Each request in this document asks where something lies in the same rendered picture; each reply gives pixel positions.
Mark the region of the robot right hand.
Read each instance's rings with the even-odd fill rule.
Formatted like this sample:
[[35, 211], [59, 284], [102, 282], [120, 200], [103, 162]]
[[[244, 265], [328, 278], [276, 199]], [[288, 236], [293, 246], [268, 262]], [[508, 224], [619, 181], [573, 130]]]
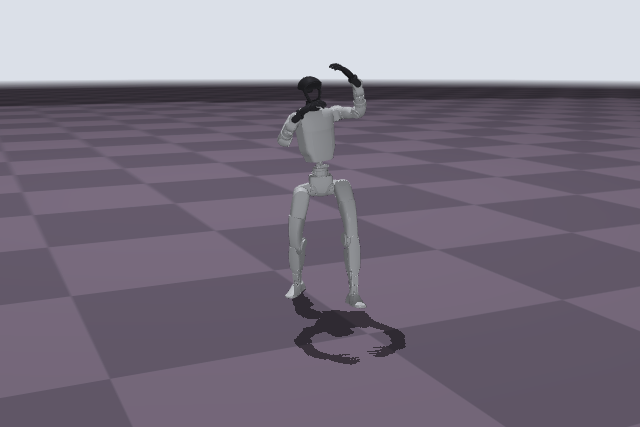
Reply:
[[325, 105], [327, 106], [327, 104], [322, 100], [316, 100], [313, 103], [309, 103], [302, 109], [296, 110], [296, 115], [292, 117], [291, 121], [293, 123], [297, 123], [298, 121], [302, 120], [304, 118], [304, 114], [309, 112], [312, 108], [321, 107], [324, 109], [324, 107], [326, 107]]

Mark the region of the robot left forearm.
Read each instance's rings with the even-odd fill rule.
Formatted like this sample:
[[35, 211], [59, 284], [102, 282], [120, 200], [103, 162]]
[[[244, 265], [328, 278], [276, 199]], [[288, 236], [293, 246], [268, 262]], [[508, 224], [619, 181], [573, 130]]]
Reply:
[[367, 106], [366, 104], [366, 99], [364, 98], [364, 89], [363, 89], [363, 82], [361, 79], [358, 78], [358, 80], [361, 82], [361, 86], [360, 87], [356, 87], [354, 84], [350, 83], [352, 88], [353, 88], [353, 103], [354, 106], [357, 108], [362, 108]]

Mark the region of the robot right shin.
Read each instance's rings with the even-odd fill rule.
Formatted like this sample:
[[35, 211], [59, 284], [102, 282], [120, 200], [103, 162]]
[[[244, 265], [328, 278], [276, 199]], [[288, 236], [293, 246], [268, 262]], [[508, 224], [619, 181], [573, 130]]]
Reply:
[[294, 247], [290, 247], [289, 244], [289, 265], [292, 271], [293, 276], [293, 284], [301, 285], [302, 283], [302, 269], [305, 260], [305, 250], [304, 252], [296, 252]]

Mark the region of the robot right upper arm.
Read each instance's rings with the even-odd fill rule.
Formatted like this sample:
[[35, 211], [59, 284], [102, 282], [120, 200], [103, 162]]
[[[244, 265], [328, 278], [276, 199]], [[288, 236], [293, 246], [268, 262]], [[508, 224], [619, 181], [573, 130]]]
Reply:
[[[289, 118], [290, 118], [290, 115], [288, 116], [287, 120], [285, 121], [285, 123], [284, 123], [284, 125], [283, 125], [282, 129], [284, 128], [285, 124], [289, 121]], [[300, 121], [301, 121], [301, 120], [300, 120]], [[300, 123], [297, 125], [297, 128], [299, 127], [299, 125], [300, 125]], [[283, 147], [289, 147], [289, 146], [290, 146], [290, 144], [291, 144], [291, 142], [292, 142], [292, 139], [293, 139], [293, 137], [291, 138], [291, 140], [286, 141], [286, 140], [283, 140], [282, 138], [280, 138], [280, 139], [279, 139], [279, 141], [278, 141], [277, 143], [278, 143], [280, 146], [283, 146]]]

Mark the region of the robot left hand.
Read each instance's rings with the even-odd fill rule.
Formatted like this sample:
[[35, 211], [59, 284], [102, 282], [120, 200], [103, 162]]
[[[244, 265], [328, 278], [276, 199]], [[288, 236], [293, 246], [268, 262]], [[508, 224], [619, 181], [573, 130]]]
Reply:
[[342, 71], [349, 79], [348, 82], [354, 84], [356, 87], [360, 87], [361, 86], [361, 82], [358, 80], [357, 75], [353, 74], [349, 69], [347, 69], [346, 67], [341, 66], [340, 64], [334, 63], [331, 64], [329, 66], [329, 68], [332, 69], [334, 68], [334, 70], [340, 70]]

